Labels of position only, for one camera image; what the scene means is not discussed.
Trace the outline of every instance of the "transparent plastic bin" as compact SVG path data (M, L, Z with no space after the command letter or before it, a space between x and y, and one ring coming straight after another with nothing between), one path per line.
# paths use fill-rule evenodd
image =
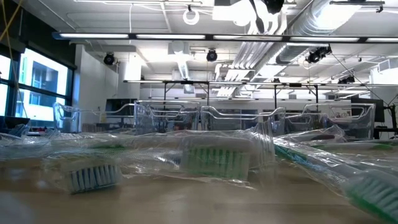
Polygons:
M134 109L137 134L198 129L199 102L139 100Z
M300 115L286 117L286 134L330 128L343 129L349 140L373 138L376 105L370 103L314 103Z
M54 128L61 133L100 133L133 129L134 104L123 105L117 111L82 110L59 103L53 105Z
M202 130L246 130L249 128L254 128L258 126L258 124L266 124L266 130L272 130L273 136L279 136L284 133L286 114L285 108L277 108L273 112L264 112L258 114L242 114L240 113L240 111L241 110L232 111L229 113L222 113L212 106L202 106Z

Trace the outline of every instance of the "cable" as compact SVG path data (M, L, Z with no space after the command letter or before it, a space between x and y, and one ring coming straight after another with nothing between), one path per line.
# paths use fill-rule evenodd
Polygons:
M8 29L7 29L8 27L10 27L12 21L10 20L10 23L7 23L7 18L6 18L6 7L5 7L5 5L4 5L4 0L2 0L2 14L3 14L3 19L4 19L4 25L6 26L6 29L3 31L2 34L5 34L6 37L7 37L8 49L9 49L10 58L11 58L11 61L12 61L13 57L12 57L12 49L11 49L11 43L10 43L10 36L9 36L9 34L8 34ZM25 106L24 106L24 101L23 101L23 99L22 99L21 90L19 89L19 81L18 81L18 79L17 79L17 73L16 73L15 65L14 65L14 63L12 63L12 62L11 62L11 69L12 69L12 73L13 73L13 75L14 75L15 88L16 88L16 90L17 90L17 92L18 92L19 99L21 99L21 102L22 102L22 103L21 103L22 109L24 110L25 117L28 118L28 117L27 117L26 110L25 110Z
M153 11L160 11L160 12L178 12L178 11L185 11L186 10L186 9L165 9L165 10L163 10L163 9L154 9L154 8L147 7L147 6L140 5L140 4L136 4L136 6L143 7L145 9L149 9L149 10L153 10Z
M362 84L363 86L365 86L365 88L367 88L374 96L376 96L377 98L379 98L380 100L382 100L385 104L387 104L382 98L380 98L379 96L377 96L369 87L367 87L364 83L362 83L361 80L359 80L358 78L356 78L356 76L355 76L347 67L345 67L345 66L343 65L343 63L340 62L340 60L338 60L338 58L337 58L333 53L331 53L331 54L332 54L332 55L334 56L334 58L338 61L338 63L340 63L340 65L343 66L343 67L346 69L346 71L348 71L355 79L357 79L357 80L359 81L360 84Z
M132 4L130 5L130 10L129 10L129 25L130 25L130 33L131 33L131 9L132 9Z
M4 37L4 34L8 33L8 29L10 28L12 22L14 21L15 16L17 15L17 12L19 10L19 8L21 7L23 0L20 0L18 3L17 8L15 9L14 13L12 14L11 18L10 18L10 23L7 24L7 22L4 20L4 23L6 25L6 28L4 29L3 33L0 35L0 42L2 41L2 38ZM3 12L6 11L6 9L4 8L4 0L2 0L2 5L3 5Z

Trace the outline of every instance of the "table surface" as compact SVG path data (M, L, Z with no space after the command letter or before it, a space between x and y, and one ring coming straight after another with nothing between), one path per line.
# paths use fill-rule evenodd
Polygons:
M20 170L2 178L0 223L379 223L288 166L280 167L272 187L253 185L257 190L138 177L113 189L68 195L40 189L27 175Z

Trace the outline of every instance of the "ceiling light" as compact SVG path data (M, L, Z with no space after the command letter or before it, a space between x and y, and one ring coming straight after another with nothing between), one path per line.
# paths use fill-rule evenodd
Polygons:
M209 82L209 84L240 85L243 84L243 82Z
M398 42L398 37L382 38L382 37L370 37L366 42Z
M204 40L204 35L195 34L137 34L137 39Z
M357 42L359 37L291 37L290 41L310 42Z
M282 37L267 35L214 35L215 40L279 41Z
M63 38L71 39L128 39L128 34L60 34Z
M163 83L160 80L124 80L123 82L127 83Z

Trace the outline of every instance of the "computer monitor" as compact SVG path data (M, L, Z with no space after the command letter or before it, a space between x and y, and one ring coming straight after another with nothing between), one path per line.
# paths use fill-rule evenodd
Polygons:
M364 99L364 98L351 98L351 103L373 103L376 105L376 113L374 115L375 122L384 122L384 102L382 100ZM360 115L362 109L352 109L352 114Z
M0 133L9 134L18 124L26 125L30 118L16 118L11 116L0 116Z
M137 99L107 99L106 100L106 111L117 111L120 110L123 105L134 103ZM123 110L114 113L116 116L134 116L134 106L127 106Z

